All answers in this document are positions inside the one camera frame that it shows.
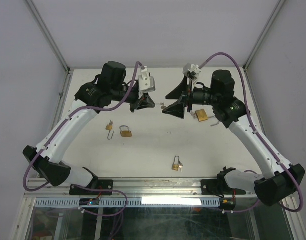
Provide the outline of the large brass padlock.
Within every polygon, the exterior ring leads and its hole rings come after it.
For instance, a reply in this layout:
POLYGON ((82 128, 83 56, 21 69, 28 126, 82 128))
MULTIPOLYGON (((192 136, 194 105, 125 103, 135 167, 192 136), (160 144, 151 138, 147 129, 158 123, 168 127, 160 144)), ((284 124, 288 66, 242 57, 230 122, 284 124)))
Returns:
POLYGON ((219 120, 216 119, 214 115, 208 116, 204 109, 196 110, 194 113, 195 113, 195 116, 196 116, 198 122, 204 122, 204 121, 208 121, 208 120, 216 120, 213 124, 210 124, 210 127, 215 127, 220 123, 219 120))

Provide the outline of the medium brass padlock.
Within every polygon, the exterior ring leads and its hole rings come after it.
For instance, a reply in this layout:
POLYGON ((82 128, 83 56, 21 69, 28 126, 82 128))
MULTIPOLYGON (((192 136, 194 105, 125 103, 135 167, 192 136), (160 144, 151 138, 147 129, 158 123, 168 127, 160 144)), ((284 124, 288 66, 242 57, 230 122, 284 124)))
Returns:
POLYGON ((120 130, 121 137, 123 137, 123 138, 130 138, 130 137, 132 137, 132 132, 131 132, 131 130, 130 130, 130 128, 128 126, 121 125, 119 127, 119 130, 120 130))

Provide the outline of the small brass padlock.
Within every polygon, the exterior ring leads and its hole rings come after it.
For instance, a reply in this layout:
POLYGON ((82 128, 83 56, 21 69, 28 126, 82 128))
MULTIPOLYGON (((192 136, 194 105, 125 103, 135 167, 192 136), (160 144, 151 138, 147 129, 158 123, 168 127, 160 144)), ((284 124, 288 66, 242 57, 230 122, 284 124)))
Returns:
POLYGON ((105 128, 107 131, 108 131, 108 135, 107 135, 107 139, 110 141, 112 140, 113 136, 114 136, 114 130, 113 130, 113 124, 112 123, 109 123, 106 128, 105 128))

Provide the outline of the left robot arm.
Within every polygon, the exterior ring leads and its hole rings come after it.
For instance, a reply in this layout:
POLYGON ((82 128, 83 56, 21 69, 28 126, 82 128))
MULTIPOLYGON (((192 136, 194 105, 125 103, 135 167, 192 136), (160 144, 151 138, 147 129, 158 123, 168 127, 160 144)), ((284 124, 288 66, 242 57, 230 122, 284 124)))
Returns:
POLYGON ((112 112, 122 104, 130 111, 154 108, 149 93, 155 90, 154 78, 146 66, 136 62, 130 83, 125 83, 125 65, 109 61, 93 81, 83 84, 74 96, 67 114, 36 146, 26 146, 23 155, 29 166, 23 177, 28 192, 27 176, 31 169, 40 174, 47 184, 57 187, 63 183, 79 185, 86 194, 96 192, 98 177, 85 167, 74 168, 63 162, 65 152, 82 129, 101 112, 112 112))

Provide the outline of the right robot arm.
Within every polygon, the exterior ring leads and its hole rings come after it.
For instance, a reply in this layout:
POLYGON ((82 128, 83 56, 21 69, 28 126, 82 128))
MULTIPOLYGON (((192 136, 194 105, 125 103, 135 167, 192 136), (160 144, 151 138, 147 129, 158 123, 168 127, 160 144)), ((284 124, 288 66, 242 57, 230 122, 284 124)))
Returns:
POLYGON ((254 193, 259 201, 270 207, 297 191, 305 170, 300 164, 293 165, 267 140, 255 126, 245 101, 234 96, 235 82, 228 70, 216 70, 211 75, 210 87, 199 83, 193 87, 186 73, 181 83, 169 94, 167 100, 175 102, 162 110, 163 114, 180 119, 193 105, 211 106, 215 118, 244 145, 257 163, 261 173, 223 168, 210 189, 222 196, 233 189, 254 193))

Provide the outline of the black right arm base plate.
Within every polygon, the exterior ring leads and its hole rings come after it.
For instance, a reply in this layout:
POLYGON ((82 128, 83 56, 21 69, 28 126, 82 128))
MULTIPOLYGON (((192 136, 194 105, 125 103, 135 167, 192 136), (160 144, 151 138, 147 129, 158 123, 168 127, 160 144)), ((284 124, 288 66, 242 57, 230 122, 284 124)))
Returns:
POLYGON ((232 195, 233 191, 236 195, 246 194, 244 190, 229 188, 225 183, 218 179, 202 179, 200 180, 200 185, 202 195, 223 197, 224 195, 232 195))

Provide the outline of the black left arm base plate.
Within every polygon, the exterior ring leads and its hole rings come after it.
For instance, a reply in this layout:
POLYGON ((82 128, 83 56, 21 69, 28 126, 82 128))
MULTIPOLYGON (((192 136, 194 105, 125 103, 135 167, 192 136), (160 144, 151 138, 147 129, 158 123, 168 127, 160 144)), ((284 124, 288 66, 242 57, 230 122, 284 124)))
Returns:
POLYGON ((113 190, 112 179, 97 179, 88 186, 79 186, 72 184, 69 189, 70 196, 111 196, 113 190))

